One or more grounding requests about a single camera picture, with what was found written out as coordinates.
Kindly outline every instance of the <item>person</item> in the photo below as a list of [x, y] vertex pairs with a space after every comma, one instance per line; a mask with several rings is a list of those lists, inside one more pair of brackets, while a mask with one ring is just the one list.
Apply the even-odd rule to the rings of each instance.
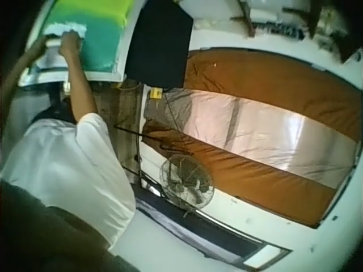
[[[45, 52], [47, 39], [46, 36], [37, 39], [2, 82], [2, 131], [20, 75]], [[2, 225], [7, 226], [8, 231], [19, 230], [23, 233], [21, 236], [37, 237], [47, 245], [43, 246], [43, 252], [47, 254], [52, 250], [57, 253], [64, 246], [62, 256], [67, 252], [71, 256], [79, 255], [82, 250], [77, 251], [77, 248], [83, 247], [77, 246], [78, 239], [79, 244], [88, 248], [83, 251], [90, 252], [88, 257], [92, 259], [114, 246], [132, 220], [136, 203], [111, 145], [107, 124], [98, 115], [92, 90], [82, 70], [79, 49], [78, 34], [74, 31], [64, 33], [59, 54], [68, 65], [70, 101], [51, 105], [39, 113], [3, 162], [0, 174]], [[40, 203], [30, 200], [32, 197]], [[61, 223], [54, 224], [61, 224], [63, 228], [53, 226], [52, 218], [61, 219]], [[61, 233], [66, 232], [66, 225], [73, 234], [63, 237]], [[14, 239], [17, 242], [10, 244], [24, 245], [21, 239]], [[32, 243], [40, 247], [38, 241], [28, 242], [26, 247]], [[47, 248], [49, 244], [53, 244], [52, 249]], [[26, 256], [36, 250], [24, 252]]]

